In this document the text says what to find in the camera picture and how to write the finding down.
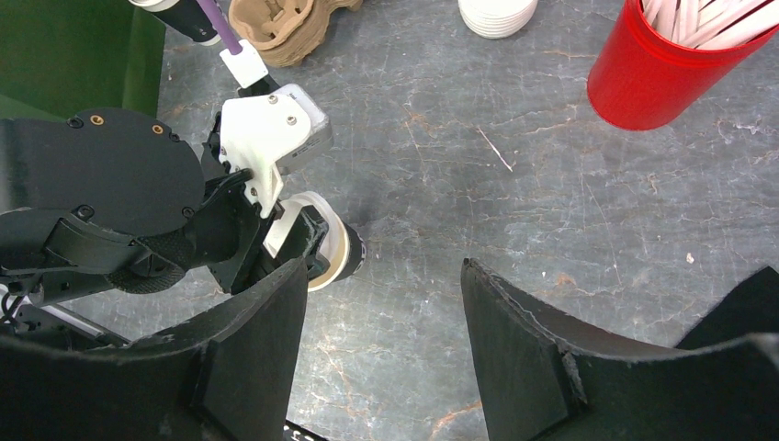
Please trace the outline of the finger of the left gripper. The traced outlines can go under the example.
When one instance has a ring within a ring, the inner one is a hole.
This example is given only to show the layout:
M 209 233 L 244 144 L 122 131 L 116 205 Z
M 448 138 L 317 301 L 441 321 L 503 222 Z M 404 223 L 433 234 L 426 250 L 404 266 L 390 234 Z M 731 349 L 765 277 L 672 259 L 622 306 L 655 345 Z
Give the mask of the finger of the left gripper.
M 312 205 L 304 206 L 294 220 L 286 238 L 286 260 L 302 259 L 308 280 L 323 276 L 330 261 L 321 252 L 329 224 Z

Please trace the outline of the black paper coffee cup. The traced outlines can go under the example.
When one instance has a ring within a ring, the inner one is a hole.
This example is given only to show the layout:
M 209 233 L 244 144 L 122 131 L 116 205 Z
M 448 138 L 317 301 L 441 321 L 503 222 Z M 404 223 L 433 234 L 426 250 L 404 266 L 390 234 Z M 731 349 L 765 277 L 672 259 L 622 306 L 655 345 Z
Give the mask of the black paper coffee cup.
M 283 213 L 271 222 L 264 239 L 264 247 L 280 264 L 286 260 L 286 238 L 294 220 L 304 206 L 314 206 L 327 220 L 329 232 L 321 252 L 330 261 L 323 276 L 308 280 L 308 292 L 322 289 L 331 283 L 352 276 L 363 265 L 366 246 L 359 234 L 342 222 L 330 204 L 319 194 L 306 191 L 280 202 Z

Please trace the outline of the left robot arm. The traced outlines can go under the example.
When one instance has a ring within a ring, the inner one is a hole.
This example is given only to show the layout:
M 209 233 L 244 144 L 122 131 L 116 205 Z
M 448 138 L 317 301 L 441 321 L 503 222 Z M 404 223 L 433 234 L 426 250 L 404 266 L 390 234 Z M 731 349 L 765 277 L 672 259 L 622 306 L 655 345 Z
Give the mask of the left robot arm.
M 116 107 L 1 122 L 1 331 L 80 350 L 124 339 L 64 302 L 117 289 L 153 294 L 206 267 L 241 293 L 288 260 L 323 274 L 329 226 L 313 208 L 268 219 L 247 171 L 200 162 L 151 116 Z

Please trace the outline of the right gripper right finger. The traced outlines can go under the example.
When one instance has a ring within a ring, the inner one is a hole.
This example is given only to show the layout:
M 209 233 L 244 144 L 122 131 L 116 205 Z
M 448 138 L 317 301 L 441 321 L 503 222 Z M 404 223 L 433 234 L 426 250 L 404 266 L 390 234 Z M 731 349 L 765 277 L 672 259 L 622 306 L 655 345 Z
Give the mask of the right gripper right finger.
M 610 333 L 477 260 L 461 268 L 492 440 L 775 440 L 778 274 L 740 282 L 672 347 Z

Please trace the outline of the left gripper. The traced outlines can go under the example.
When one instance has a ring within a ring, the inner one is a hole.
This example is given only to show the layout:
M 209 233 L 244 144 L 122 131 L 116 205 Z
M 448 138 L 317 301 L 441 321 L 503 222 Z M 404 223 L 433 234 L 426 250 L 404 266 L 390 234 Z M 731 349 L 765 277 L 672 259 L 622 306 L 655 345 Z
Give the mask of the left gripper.
M 218 160 L 222 117 L 196 154 L 168 126 L 104 107 L 1 122 L 1 282 L 56 303 L 152 294 L 194 268 L 241 293 L 277 269 L 249 173 Z

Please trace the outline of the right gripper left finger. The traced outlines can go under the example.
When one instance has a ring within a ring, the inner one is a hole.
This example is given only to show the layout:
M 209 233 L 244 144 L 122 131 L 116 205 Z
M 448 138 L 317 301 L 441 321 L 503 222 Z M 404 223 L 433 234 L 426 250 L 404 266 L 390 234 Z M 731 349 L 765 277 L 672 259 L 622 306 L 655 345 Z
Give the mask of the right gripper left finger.
M 4 440 L 280 440 L 307 306 L 291 260 L 217 306 L 125 345 L 26 305 L 1 335 Z

